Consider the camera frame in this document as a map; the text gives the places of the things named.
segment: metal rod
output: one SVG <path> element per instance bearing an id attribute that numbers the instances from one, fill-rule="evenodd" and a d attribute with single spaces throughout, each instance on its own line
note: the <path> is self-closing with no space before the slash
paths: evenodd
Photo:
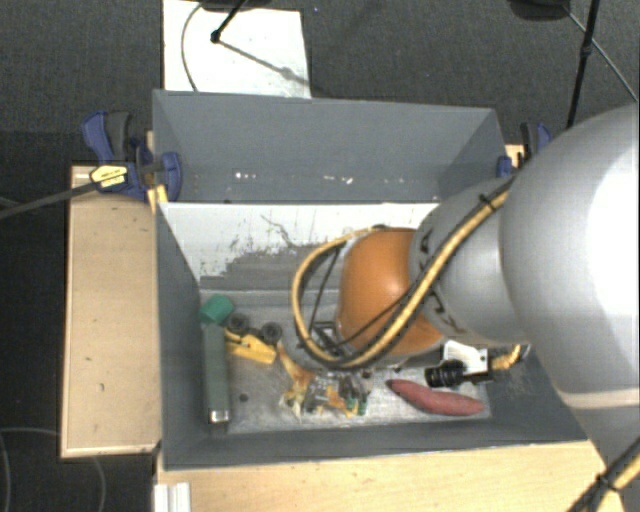
<path id="1" fill-rule="evenodd" d="M 578 101 L 580 100 L 580 91 L 582 90 L 584 72 L 587 67 L 587 59 L 593 51 L 593 33 L 595 32 L 596 28 L 596 19 L 598 17 L 599 8 L 600 0 L 591 0 L 591 7 L 589 7 L 589 19 L 587 20 L 587 29 L 584 32 L 584 39 L 582 40 L 582 47 L 580 48 L 580 63 L 578 64 L 576 82 L 573 86 L 573 97 L 571 98 L 571 107 L 569 108 L 567 128 L 571 128 L 576 120 L 576 112 L 578 110 Z"/>
<path id="2" fill-rule="evenodd" d="M 220 37 L 222 37 L 222 32 L 224 31 L 225 28 L 227 28 L 227 25 L 229 23 L 231 23 L 231 20 L 235 17 L 236 14 L 238 14 L 238 11 L 240 9 L 242 9 L 242 7 L 244 6 L 244 4 L 247 3 L 247 0 L 240 0 L 236 6 L 231 9 L 231 12 L 229 13 L 229 15 L 224 19 L 224 21 L 222 22 L 222 24 L 213 32 L 211 32 L 211 42 L 213 44 L 216 44 L 218 42 L 220 42 Z"/>

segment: wooden board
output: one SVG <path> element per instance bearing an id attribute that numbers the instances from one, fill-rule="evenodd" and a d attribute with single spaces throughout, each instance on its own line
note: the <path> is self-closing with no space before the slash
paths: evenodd
<path id="1" fill-rule="evenodd" d="M 75 167 L 72 185 L 90 169 Z M 153 232 L 139 201 L 71 202 L 62 457 L 149 452 L 160 439 Z"/>
<path id="2" fill-rule="evenodd" d="M 191 511 L 565 511 L 603 463 L 590 442 L 165 472 L 189 482 Z M 619 512 L 620 499 L 599 512 Z"/>

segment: dark floor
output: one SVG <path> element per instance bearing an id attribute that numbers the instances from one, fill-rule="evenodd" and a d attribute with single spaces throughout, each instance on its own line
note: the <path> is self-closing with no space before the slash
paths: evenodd
<path id="1" fill-rule="evenodd" d="M 303 11 L 316 96 L 496 109 L 507 142 L 522 121 L 566 119 L 582 35 L 567 19 L 516 18 L 506 0 L 274 0 Z M 573 1 L 585 21 L 586 0 Z M 88 159 L 78 125 L 126 109 L 151 126 L 162 85 L 161 0 L 3 0 L 0 7 L 0 196 L 60 191 Z M 606 2 L 596 38 L 638 91 L 640 2 Z M 630 102 L 591 57 L 578 120 Z M 65 282 L 65 207 L 0 224 L 0 428 L 57 429 Z M 6 434 L 12 511 L 98 508 L 91 462 L 60 464 L 53 437 Z M 104 459 L 107 511 L 149 509 L 149 457 Z M 0 469 L 4 493 L 4 470 Z M 4 506 L 4 494 L 0 498 Z"/>

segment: green bottle cap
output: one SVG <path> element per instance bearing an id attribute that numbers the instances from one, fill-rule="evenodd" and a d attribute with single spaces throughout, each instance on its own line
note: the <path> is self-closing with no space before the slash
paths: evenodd
<path id="1" fill-rule="evenodd" d="M 198 316 L 204 324 L 222 325 L 234 309 L 233 302 L 229 297 L 214 295 L 202 305 Z"/>
<path id="2" fill-rule="evenodd" d="M 358 416 L 364 416 L 367 414 L 368 405 L 369 404 L 366 399 L 360 400 L 360 403 L 358 404 Z"/>

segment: gray bin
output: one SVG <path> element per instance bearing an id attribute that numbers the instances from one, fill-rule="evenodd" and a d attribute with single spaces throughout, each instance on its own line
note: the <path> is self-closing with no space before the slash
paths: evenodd
<path id="1" fill-rule="evenodd" d="M 233 416 L 255 404 L 253 394 L 238 400 L 253 370 L 236 361 L 229 429 L 206 422 L 200 304 L 213 292 L 226 293 L 259 320 L 277 316 L 295 343 L 288 285 L 304 251 L 379 222 L 416 227 L 434 198 L 493 176 L 504 148 L 492 111 L 156 92 L 154 133 L 156 152 L 177 151 L 185 172 L 181 202 L 161 205 L 157 215 L 167 469 L 586 438 L 535 354 L 478 388 L 488 407 L 477 418 L 420 414 L 297 428 L 258 415 L 255 428 L 245 430 L 234 429 Z M 333 280 L 329 307 L 335 296 Z M 277 395 L 286 383 L 274 389 Z"/>

